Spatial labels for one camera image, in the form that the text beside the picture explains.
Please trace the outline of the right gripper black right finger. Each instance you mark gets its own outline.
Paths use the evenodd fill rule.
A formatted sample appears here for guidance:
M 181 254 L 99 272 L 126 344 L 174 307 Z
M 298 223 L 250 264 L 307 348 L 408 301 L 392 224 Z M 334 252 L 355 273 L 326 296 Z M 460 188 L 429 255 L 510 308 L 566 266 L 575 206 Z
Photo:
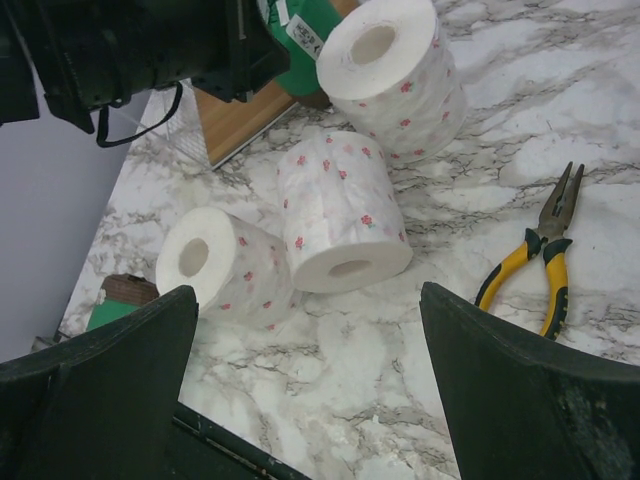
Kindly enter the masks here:
M 423 285 L 424 335 L 464 479 L 636 479 L 639 369 Z

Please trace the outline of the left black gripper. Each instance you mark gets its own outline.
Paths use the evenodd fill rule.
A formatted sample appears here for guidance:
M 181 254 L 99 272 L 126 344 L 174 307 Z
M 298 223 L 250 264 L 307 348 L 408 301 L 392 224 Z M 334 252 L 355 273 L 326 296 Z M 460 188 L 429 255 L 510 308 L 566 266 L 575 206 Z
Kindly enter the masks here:
M 1 4 L 1 122 L 50 113 L 109 139 L 109 113 L 143 91 L 175 92 L 183 81 L 246 103 L 288 71 L 289 53 L 260 1 L 4 1 Z

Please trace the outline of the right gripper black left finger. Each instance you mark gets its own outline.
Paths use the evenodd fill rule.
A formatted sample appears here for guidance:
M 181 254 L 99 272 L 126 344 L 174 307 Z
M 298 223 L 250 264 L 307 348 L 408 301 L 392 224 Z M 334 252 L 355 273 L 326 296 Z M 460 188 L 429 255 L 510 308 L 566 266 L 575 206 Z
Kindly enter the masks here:
M 180 286 L 1 365 L 4 479 L 154 479 L 198 320 Z

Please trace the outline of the white wire wooden shelf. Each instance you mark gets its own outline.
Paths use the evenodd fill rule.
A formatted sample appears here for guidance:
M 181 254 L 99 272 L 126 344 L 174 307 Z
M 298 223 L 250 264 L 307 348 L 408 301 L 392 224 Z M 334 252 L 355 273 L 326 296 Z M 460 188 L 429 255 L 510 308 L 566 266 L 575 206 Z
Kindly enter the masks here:
M 269 83 L 250 102 L 225 103 L 184 81 L 181 102 L 174 115 L 158 127 L 153 125 L 169 113 L 175 91 L 151 93 L 141 119 L 118 111 L 118 118 L 137 126 L 146 140 L 152 139 L 191 163 L 218 168 L 246 144 L 295 106 L 323 110 L 329 107 L 322 90 L 290 96 L 277 83 Z

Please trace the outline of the brown paper roll green base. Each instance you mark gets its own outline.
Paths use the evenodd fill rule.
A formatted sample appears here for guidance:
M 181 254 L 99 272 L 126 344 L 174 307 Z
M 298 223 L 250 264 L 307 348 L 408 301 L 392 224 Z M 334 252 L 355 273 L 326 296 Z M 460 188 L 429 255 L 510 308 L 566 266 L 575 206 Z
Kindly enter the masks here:
M 330 33 L 354 4 L 348 1 L 341 13 L 336 1 L 258 1 L 263 20 L 273 37 L 289 53 L 289 70 L 276 82 L 292 97 L 320 90 L 316 62 Z

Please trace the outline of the pink dotted paper roll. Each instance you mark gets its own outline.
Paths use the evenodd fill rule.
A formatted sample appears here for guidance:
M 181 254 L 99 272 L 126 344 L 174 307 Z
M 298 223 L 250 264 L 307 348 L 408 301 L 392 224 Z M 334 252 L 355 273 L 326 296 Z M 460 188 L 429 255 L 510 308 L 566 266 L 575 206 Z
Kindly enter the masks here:
M 277 188 L 295 288 L 348 292 L 409 265 L 413 250 L 373 139 L 335 131 L 298 142 L 278 162 Z

